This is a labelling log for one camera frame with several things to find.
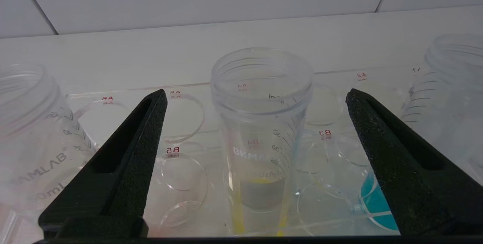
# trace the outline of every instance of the jar opening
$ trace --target jar opening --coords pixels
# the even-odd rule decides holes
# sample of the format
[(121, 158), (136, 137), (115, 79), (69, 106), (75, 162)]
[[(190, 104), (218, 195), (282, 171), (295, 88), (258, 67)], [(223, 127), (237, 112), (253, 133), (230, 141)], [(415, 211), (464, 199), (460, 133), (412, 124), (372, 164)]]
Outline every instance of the jar opening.
[(237, 113), (279, 113), (312, 92), (313, 70), (300, 57), (273, 48), (227, 54), (212, 69), (214, 102)]

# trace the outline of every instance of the yellow liquid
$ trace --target yellow liquid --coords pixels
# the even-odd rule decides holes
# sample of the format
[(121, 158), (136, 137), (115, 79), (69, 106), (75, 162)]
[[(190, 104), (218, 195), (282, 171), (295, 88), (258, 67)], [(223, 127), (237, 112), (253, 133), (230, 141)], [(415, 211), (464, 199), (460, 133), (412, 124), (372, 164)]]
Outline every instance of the yellow liquid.
[[(257, 178), (250, 180), (253, 184), (271, 184), (273, 181), (269, 181), (265, 178)], [(250, 218), (255, 220), (257, 217), (246, 217), (244, 215), (245, 206), (242, 204), (242, 197), (240, 193), (240, 184), (239, 182), (235, 183), (237, 187), (235, 187), (235, 194), (233, 198), (231, 198), (231, 218), (233, 223), (233, 231), (235, 234), (243, 234), (248, 232), (247, 228), (245, 227), (245, 222), (250, 222), (250, 220), (245, 220), (245, 218)], [(283, 203), (281, 206), (281, 210), (274, 211), (273, 215), (279, 215), (279, 227), (285, 227), (287, 222), (287, 213), (288, 213), (288, 203)], [(278, 230), (276, 233), (277, 236), (283, 236), (283, 231)]]

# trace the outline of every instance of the glassware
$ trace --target glassware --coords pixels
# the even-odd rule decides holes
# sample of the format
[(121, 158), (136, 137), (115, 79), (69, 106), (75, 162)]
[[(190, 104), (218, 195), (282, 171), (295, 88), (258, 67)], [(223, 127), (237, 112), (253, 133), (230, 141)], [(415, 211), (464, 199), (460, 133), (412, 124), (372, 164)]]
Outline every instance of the glassware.
[(272, 48), (234, 51), (212, 69), (236, 234), (276, 234), (285, 225), (313, 73), (305, 60)]

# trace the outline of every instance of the measurement marking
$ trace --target measurement marking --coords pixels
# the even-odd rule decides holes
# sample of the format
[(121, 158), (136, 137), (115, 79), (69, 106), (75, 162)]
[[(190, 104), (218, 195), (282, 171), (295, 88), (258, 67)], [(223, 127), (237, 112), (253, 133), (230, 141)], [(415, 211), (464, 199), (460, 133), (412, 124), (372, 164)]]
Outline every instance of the measurement marking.
[[(283, 158), (285, 158), (285, 161), (287, 161), (287, 163), (288, 163), (288, 159), (287, 159), (287, 157), (285, 157), (285, 154), (284, 154), (283, 152), (281, 152), (281, 151), (280, 151), (280, 153), (281, 153), (281, 155), (283, 156)], [(285, 162), (283, 162), (283, 161), (282, 161), (281, 163), (282, 163), (282, 164), (283, 164), (283, 166), (284, 166), (285, 168), (287, 168), (287, 170), (288, 170), (288, 165), (287, 165)]]
[(411, 109), (411, 108), (416, 108), (416, 107), (426, 107), (426, 105), (415, 105), (415, 106), (411, 106), (411, 107), (409, 107), (409, 108), (406, 108), (406, 109), (404, 109), (404, 110), (409, 110), (409, 109)]
[(410, 116), (410, 115), (421, 115), (421, 113), (410, 113), (410, 114), (407, 114), (407, 115), (403, 115), (401, 118), (403, 118), (405, 116)]
[(416, 92), (414, 92), (414, 93), (412, 93), (412, 94), (414, 95), (414, 94), (419, 93), (419, 92), (421, 92), (421, 91), (435, 91), (435, 90), (436, 90), (436, 89), (421, 89), (421, 90), (418, 90), (418, 91), (416, 91)]
[(283, 137), (283, 140), (285, 141), (285, 143), (287, 143), (288, 146), (290, 146), (290, 144), (288, 144), (288, 141), (285, 139), (285, 137)]
[(437, 80), (427, 80), (426, 82), (438, 82), (438, 81)]
[(412, 101), (416, 101), (418, 99), (430, 99), (430, 98), (415, 98), (415, 99), (412, 99), (411, 101), (409, 101), (408, 103), (412, 102)]

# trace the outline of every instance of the circular well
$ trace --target circular well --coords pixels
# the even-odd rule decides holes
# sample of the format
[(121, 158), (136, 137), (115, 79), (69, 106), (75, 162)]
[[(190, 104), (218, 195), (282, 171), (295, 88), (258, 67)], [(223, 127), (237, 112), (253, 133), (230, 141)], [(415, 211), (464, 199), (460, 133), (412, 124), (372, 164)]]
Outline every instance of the circular well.
[(327, 126), (342, 115), (343, 99), (330, 86), (313, 83), (312, 101), (307, 110), (306, 123), (312, 126)]
[(79, 121), (98, 150), (130, 113), (131, 110), (122, 102), (97, 100), (77, 110), (74, 119)]
[(310, 235), (347, 235), (352, 230), (352, 205), (329, 185), (306, 187), (297, 201), (300, 222)]
[(187, 94), (171, 94), (164, 117), (161, 140), (179, 143), (193, 137), (205, 120), (203, 104)]

